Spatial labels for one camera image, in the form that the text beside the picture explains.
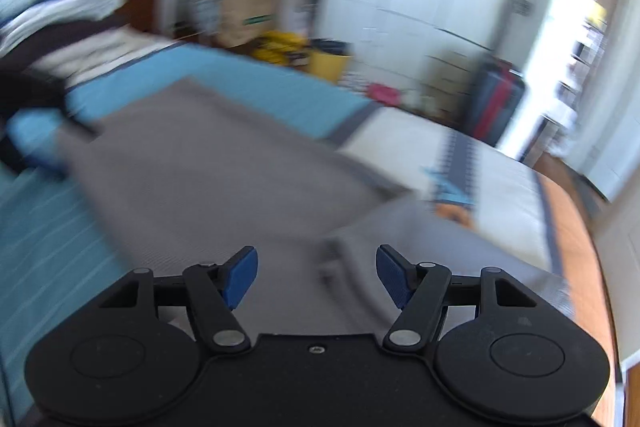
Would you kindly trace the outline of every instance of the red object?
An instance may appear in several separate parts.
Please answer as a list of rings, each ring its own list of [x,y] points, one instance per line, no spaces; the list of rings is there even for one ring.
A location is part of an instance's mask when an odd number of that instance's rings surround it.
[[[478,122],[476,130],[474,131],[474,138],[478,140],[484,139],[484,137],[494,124],[495,119],[498,118],[500,111],[502,110],[511,93],[511,84],[513,84],[513,73],[510,73],[511,64],[504,61],[501,61],[501,64],[502,78],[504,79],[504,81],[500,83],[497,89],[494,91],[494,94],[489,101],[488,107],[484,115],[482,115],[482,119]]]
[[[398,107],[401,103],[402,93],[397,89],[382,84],[369,84],[367,87],[367,96],[371,100],[389,105],[390,107]]]

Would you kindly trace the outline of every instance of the blue gripper pad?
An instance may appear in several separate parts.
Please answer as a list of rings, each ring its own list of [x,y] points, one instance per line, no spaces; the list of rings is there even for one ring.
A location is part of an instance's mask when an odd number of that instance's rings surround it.
[[[258,252],[244,247],[224,265],[228,269],[222,298],[230,310],[235,310],[258,275]]]
[[[404,269],[383,248],[376,252],[378,278],[398,309],[403,310],[414,292],[409,288]]]

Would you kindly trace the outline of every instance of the trash can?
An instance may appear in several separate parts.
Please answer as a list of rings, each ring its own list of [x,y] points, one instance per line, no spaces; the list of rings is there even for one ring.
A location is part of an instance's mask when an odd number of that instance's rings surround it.
[[[314,39],[311,41],[307,73],[337,84],[350,58],[346,42]]]

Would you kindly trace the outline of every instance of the suitcase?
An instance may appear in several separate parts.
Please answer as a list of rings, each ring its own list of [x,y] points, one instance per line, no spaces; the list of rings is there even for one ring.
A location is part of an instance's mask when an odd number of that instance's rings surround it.
[[[526,91],[522,76],[509,62],[485,62],[469,94],[461,131],[495,147]]]

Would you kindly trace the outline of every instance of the folded gray cloth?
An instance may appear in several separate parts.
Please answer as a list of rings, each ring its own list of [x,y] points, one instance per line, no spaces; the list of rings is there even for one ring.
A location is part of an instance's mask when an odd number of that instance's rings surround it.
[[[114,113],[65,159],[130,267],[179,274],[245,245],[258,277],[235,311],[258,333],[358,333],[319,276],[326,234],[403,188],[281,123],[182,80]]]
[[[382,337],[399,315],[376,273],[376,250],[388,244],[411,263],[428,261],[454,275],[479,276],[487,266],[510,273],[561,312],[572,316],[566,280],[524,263],[460,225],[441,219],[413,194],[372,211],[328,237],[326,283],[350,313],[354,327]],[[474,317],[475,307],[451,307],[443,333]]]

